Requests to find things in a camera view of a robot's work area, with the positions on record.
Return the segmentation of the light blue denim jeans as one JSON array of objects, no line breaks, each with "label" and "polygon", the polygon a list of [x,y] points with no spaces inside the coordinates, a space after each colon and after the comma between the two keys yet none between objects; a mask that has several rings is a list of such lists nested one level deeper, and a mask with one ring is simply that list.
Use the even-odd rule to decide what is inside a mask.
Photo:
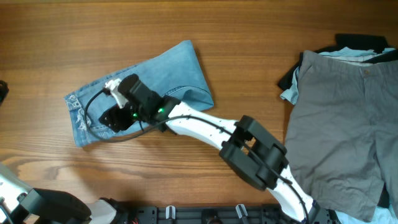
[{"label": "light blue denim jeans", "polygon": [[184,40],[155,58],[110,73],[66,95],[64,100],[70,114],[76,146],[84,147],[97,141],[86,130],[86,124],[89,124],[91,130],[104,139],[129,135],[141,129],[136,123],[125,131],[115,133],[101,124],[98,121],[100,116],[116,104],[113,97],[104,94],[98,96],[91,103],[87,117],[84,117],[87,103],[104,87],[107,81],[117,78],[122,80],[132,74],[138,75],[149,89],[157,92],[160,96],[175,97],[199,111],[214,107],[213,97],[193,44],[189,40]]}]

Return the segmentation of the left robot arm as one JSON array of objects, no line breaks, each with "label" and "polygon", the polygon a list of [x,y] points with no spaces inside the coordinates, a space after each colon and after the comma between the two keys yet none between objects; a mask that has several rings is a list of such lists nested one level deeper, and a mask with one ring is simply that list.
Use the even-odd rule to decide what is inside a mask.
[{"label": "left robot arm", "polygon": [[31,214],[39,216],[37,223],[128,224],[134,221],[129,210],[111,198],[85,204],[67,192],[32,188],[1,165],[1,223],[24,223]]}]

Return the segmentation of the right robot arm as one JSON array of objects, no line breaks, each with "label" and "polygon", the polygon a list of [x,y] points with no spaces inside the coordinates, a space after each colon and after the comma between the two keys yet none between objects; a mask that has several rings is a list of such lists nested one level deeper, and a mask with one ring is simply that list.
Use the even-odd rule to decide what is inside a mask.
[{"label": "right robot arm", "polygon": [[143,121],[161,131],[190,136],[219,150],[243,181],[268,190],[292,220],[319,223],[319,215],[331,217],[294,179],[285,146],[255,119],[243,116],[236,121],[202,113],[177,98],[158,95],[136,74],[106,82],[101,92],[116,100],[99,119],[111,130],[124,131]]}]

